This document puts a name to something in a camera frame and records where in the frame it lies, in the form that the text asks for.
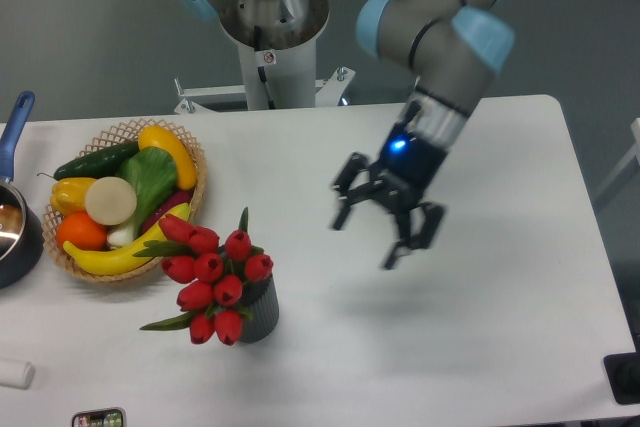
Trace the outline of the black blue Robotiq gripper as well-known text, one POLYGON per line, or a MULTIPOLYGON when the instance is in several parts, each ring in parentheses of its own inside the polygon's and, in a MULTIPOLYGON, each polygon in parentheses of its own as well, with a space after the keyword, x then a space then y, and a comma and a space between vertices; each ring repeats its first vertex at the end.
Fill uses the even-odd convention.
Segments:
POLYGON ((382 262, 384 270, 393 270, 400 257, 415 250, 427 250, 439 230, 445 206, 421 202, 448 152, 397 122, 370 164, 362 153, 353 152, 331 183, 337 195, 337 212, 331 221, 333 230, 341 230, 352 206, 374 200, 393 215, 397 239, 382 262), (420 226, 413 228, 413 213, 419 213, 420 226))

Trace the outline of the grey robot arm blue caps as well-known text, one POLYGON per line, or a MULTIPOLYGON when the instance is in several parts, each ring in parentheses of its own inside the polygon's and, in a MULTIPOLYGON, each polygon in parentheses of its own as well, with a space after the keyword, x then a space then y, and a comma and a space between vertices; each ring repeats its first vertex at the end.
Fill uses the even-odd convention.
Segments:
MULTIPOLYGON (((236 44, 250 109, 316 105, 316 41, 328 0, 180 1, 198 18, 218 20, 236 44)), ((444 216, 426 191, 514 44, 513 30, 491 13, 500 1, 368 0, 358 14, 358 45, 416 78, 378 157, 351 154, 332 184, 335 229, 368 200, 394 218, 386 269, 428 248, 444 216)))

